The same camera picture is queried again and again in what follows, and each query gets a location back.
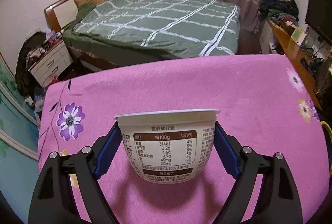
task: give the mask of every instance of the yellow curved object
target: yellow curved object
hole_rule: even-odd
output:
[[[320,121],[320,124],[322,125],[323,128],[325,128],[328,132],[328,134],[330,135],[330,139],[331,139],[331,142],[332,142],[332,130],[329,126],[328,123],[326,123],[325,121]],[[330,167],[330,176],[332,175],[332,167]]]

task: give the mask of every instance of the yellow flower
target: yellow flower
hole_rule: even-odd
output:
[[[304,120],[309,123],[313,113],[309,107],[309,104],[304,99],[298,100],[298,110],[300,111],[300,115],[304,118]]]
[[[65,149],[62,152],[59,152],[59,155],[62,157],[64,155],[69,155],[68,151]],[[73,187],[78,188],[78,181],[76,174],[69,174],[70,182]]]

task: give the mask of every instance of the green bedsheet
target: green bedsheet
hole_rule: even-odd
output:
[[[63,37],[108,61],[127,53],[146,61],[229,55],[237,50],[239,16],[237,5],[217,0],[108,0],[83,5]]]

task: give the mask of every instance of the drawer handle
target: drawer handle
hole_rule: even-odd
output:
[[[51,62],[49,62],[49,63],[47,64],[47,67],[50,68],[53,64],[54,64],[54,60],[52,60]]]
[[[56,72],[58,70],[58,67],[52,70],[52,73]]]

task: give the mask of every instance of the nutrition facts table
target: nutrition facts table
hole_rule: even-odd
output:
[[[195,161],[197,133],[135,133],[134,143],[142,165],[152,166],[152,170],[179,170],[189,168]]]

